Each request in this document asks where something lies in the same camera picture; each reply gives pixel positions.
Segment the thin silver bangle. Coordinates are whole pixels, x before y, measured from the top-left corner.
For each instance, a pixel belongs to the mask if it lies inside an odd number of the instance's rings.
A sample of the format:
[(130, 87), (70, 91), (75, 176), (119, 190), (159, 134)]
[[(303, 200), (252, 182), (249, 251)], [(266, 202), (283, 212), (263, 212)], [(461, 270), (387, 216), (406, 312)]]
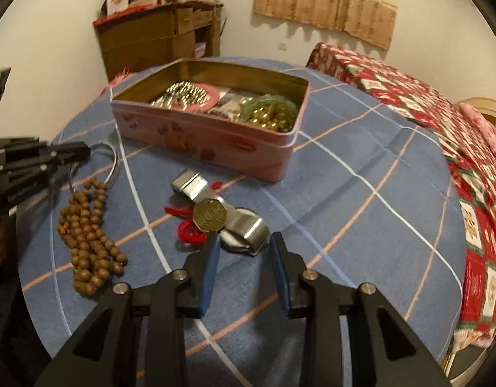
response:
[(69, 168), (67, 184), (74, 194), (78, 187), (94, 177), (101, 177), (101, 183), (108, 188), (115, 178), (119, 166), (118, 152), (112, 143), (98, 141), (89, 146), (89, 158)]

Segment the brown wooden bead mala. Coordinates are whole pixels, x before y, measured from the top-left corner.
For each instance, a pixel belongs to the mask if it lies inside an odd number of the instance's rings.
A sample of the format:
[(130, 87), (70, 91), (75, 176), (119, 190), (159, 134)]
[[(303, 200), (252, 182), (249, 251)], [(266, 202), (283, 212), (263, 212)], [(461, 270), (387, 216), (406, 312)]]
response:
[(88, 297), (122, 275), (128, 264), (127, 256), (103, 230), (106, 202), (105, 183), (92, 177), (73, 192), (57, 225), (62, 242), (70, 250), (73, 288)]

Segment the gold coin red cord pendant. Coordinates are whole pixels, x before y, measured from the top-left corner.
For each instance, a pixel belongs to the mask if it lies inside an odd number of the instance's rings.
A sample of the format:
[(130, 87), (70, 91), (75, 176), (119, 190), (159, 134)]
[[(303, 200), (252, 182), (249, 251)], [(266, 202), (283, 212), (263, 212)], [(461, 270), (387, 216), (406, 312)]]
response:
[(165, 207), (166, 214), (181, 219), (177, 228), (180, 242), (201, 248), (209, 233), (216, 233), (226, 223), (227, 210), (218, 200), (204, 199), (193, 207)]

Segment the green jade bangle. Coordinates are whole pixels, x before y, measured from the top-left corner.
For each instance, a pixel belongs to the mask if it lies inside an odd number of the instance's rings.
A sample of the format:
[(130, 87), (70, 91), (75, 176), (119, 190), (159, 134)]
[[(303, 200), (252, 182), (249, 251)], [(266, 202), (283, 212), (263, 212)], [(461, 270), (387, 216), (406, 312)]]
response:
[(294, 120), (299, 113), (299, 107), (290, 99), (277, 94), (265, 94), (259, 97), (253, 97), (249, 101), (244, 101), (241, 105), (239, 120), (247, 122), (249, 116), (260, 108), (272, 107), (272, 111), (281, 110), (291, 116)]

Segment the blue plaid tablecloth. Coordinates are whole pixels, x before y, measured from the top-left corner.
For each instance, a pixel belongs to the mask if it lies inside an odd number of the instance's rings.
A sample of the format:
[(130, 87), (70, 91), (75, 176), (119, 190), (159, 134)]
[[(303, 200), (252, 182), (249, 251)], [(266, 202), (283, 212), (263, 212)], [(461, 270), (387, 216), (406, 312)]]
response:
[[(325, 74), (267, 59), (255, 66), (309, 81), (312, 92), (285, 177), (240, 173), (129, 140), (103, 94), (57, 142), (107, 141), (118, 153), (104, 231), (126, 254), (133, 287), (181, 267), (188, 248), (165, 212), (183, 170), (222, 182), (222, 196), (258, 213), (307, 266), (345, 286), (374, 284), (441, 360), (459, 319), (464, 225), (437, 138)], [(304, 324), (278, 303), (268, 252), (222, 253), (205, 317), (185, 324), (192, 386), (295, 386)]]

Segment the brown wooden cabinet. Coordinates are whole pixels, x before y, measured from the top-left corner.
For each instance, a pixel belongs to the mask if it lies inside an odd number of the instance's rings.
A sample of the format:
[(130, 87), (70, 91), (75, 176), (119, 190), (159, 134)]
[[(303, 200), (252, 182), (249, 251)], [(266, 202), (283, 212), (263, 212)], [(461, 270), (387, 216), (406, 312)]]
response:
[(93, 22), (108, 80), (177, 59), (220, 55), (222, 4), (133, 7)]

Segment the pink metal tin box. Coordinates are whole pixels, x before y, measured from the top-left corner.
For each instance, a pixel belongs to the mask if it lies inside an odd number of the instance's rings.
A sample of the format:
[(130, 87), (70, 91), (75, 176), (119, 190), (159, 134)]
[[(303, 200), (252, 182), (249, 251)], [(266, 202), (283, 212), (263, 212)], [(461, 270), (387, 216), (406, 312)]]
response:
[[(298, 117), (290, 131), (280, 133), (210, 114), (152, 106), (156, 97), (180, 80), (285, 96), (297, 104)], [(275, 183), (286, 174), (310, 92), (308, 80), (290, 74), (208, 59), (180, 59), (112, 95), (110, 103), (124, 137)]]

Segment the paper cards in tin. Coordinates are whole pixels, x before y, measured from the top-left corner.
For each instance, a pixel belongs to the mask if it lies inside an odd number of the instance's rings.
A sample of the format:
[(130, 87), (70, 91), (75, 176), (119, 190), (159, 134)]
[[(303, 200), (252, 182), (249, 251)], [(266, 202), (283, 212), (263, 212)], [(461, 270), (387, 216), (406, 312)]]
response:
[(239, 122), (243, 106), (251, 101), (255, 95), (249, 92), (229, 89), (220, 93), (219, 101), (205, 113), (230, 122)]

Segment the bed with red quilt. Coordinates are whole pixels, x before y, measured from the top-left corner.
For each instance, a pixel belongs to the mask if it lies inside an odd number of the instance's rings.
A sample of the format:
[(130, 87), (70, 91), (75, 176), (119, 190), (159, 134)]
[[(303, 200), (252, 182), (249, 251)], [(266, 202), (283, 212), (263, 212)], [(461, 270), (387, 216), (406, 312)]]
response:
[(460, 198), (467, 253), (461, 317), (449, 350), (490, 346), (496, 336), (496, 157), (489, 145), (438, 90), (382, 61), (319, 43), (306, 66), (358, 88), (437, 135)]

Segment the pink pillow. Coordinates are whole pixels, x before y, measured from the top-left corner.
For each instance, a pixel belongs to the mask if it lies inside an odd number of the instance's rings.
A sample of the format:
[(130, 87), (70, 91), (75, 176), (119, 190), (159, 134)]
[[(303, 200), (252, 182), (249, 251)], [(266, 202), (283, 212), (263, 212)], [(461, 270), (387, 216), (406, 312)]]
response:
[(485, 142), (489, 145), (493, 155), (496, 157), (496, 127), (485, 119), (473, 105), (460, 102), (457, 104), (458, 110), (472, 123), (481, 133)]

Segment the cream wooden headboard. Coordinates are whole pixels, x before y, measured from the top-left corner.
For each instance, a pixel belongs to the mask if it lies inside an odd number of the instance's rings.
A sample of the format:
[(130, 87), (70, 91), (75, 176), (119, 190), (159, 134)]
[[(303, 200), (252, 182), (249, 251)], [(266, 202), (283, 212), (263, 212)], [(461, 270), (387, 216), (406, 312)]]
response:
[(471, 105), (475, 110), (479, 111), (484, 119), (496, 129), (496, 100), (487, 97), (472, 97), (463, 101), (458, 101), (455, 106), (458, 109), (461, 109), (460, 104)]

